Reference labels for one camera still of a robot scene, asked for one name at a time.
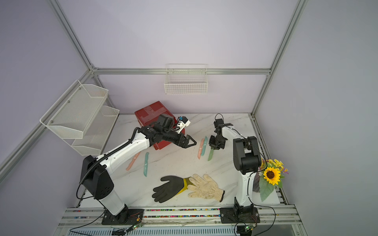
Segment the lavender wall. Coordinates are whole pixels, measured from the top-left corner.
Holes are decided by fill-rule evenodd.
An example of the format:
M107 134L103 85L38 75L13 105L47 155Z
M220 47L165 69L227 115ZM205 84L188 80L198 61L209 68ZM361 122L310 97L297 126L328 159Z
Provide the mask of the lavender wall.
M45 0L0 6L1 163L86 68ZM46 131L0 186L1 235L52 235L74 204L81 162Z
M96 67L270 68L297 0L60 2Z
M308 235L376 235L378 1L308 1L257 111Z
M101 75L120 113L134 113L161 101L172 113L248 113L265 81L264 75L209 75L208 93L166 95L165 75Z

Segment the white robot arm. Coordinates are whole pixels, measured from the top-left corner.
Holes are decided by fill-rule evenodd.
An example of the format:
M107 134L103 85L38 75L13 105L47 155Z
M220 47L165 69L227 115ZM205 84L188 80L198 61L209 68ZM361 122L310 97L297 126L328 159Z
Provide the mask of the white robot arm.
M196 145L196 141L191 136L185 137L181 133L189 124L190 121L186 117L179 117L177 124L174 124L173 117L162 114L153 127L135 128L128 141L96 158L87 156L84 159L80 184L83 184L93 197L100 201L119 224L124 223L128 219L128 208L114 190L110 175L132 156L162 140L182 148Z
M233 160L236 170L239 171L239 188L235 197L234 212L239 214L251 214L253 205L249 200L249 191L252 191L253 181L258 168L261 166L260 151L256 137L243 137L230 123L224 123L223 119L216 119L214 122L216 136L211 136L209 145L212 149L224 149L226 141L233 145Z

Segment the flower bouquet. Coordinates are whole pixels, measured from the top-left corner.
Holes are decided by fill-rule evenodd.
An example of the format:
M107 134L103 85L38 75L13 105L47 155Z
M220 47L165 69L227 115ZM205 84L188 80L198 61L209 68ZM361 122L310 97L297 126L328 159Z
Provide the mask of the flower bouquet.
M288 169L284 168L281 161L262 159L262 164L259 168L264 170L258 172L253 180L253 191L260 193L261 201L265 199L276 189L276 186L282 188L282 179L285 177L283 173L288 174Z

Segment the sunflower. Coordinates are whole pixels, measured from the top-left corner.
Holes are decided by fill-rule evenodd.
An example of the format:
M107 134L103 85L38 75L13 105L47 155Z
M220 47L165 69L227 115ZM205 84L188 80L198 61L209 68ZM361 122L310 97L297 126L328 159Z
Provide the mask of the sunflower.
M280 176L281 176L280 170L277 168L268 167L264 171L264 179L266 179L272 185L275 185L275 184L278 185L278 182L281 181Z

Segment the black cable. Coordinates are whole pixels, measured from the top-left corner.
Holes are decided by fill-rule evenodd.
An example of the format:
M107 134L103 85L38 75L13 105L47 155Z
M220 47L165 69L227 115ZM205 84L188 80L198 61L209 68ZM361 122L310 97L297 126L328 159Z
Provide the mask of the black cable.
M251 179L251 175L252 175L252 174L253 174L253 173L251 173L251 174L249 175L249 178L248 178L248 185L247 185L247 196L248 196L249 201L250 201L254 206L258 206L258 207L270 207L270 206L260 206L260 205L256 205L256 204L254 204L254 203L252 202L252 200L249 198L249 180ZM274 210L273 207L270 207L270 208L272 208L272 210L273 210L273 212L274 212L274 220L273 220L272 225L271 225L267 230L264 230L264 231L262 231L261 233L256 234L255 236L257 236L257 235L259 235L259 234L262 234L262 233L265 233L266 231L270 230L270 228L274 225L274 222L276 221L276 211Z
M78 197L77 193L79 192L80 185L81 185L81 184L79 184L79 186L77 187L77 190L76 190L76 198L77 198L77 199L79 199L79 200L83 200L83 199L87 199L87 198L91 198L91 197L93 197L93 196L91 196L91 197L84 197L84 198L80 198L80 197Z
M90 222L90 223L88 223L88 224L86 224L86 225L82 225L82 226L76 227L76 228L81 228L81 227L84 227L84 226L87 226L87 225L92 224L92 223L95 222L96 220L100 219L100 217L105 213L105 211L106 211L106 210L104 210L104 212L103 212L99 217L97 217L97 219L95 219L94 221L92 221L92 222ZM79 232L72 231L72 230L74 230L74 229L76 229L76 228L72 228L72 229L70 229L70 232L72 232L72 233L78 233L78 234L82 234L82 235L92 236L92 235L90 235L90 234L79 233Z
M246 225L244 222L240 222L240 221L237 222L236 225L234 226L234 234L235 234L235 236L237 236L237 235L236 235L236 232L235 232L235 229L236 229L237 224L239 224L239 223L243 223L244 226L247 227L247 225Z
M134 140L134 137L135 137L135 134L136 132L138 131L138 129L140 129L139 127L136 127L134 129L134 132L133 132L133 135L131 136L131 139L129 139L125 144L123 144L122 146L119 146L118 148L114 149L113 151L109 152L109 153L105 153L104 156L102 158L100 158L98 161L96 161L91 167L89 167L89 169L87 170L87 172L85 173L85 175L83 176L83 178L81 178L80 180L80 183L79 185L83 184L84 183L84 180L87 179L88 175L92 172L92 170L94 170L99 164L101 161L109 158L111 155L113 155L114 153L118 152L119 150L123 149L124 147L126 147L127 145L129 145L130 143L133 142Z
M223 115L220 114L220 113L218 113L218 114L215 115L215 117L214 117L215 120L217 119L217 115L221 115L221 116L222 116L222 120L223 120L223 122L225 121L225 119L223 118Z

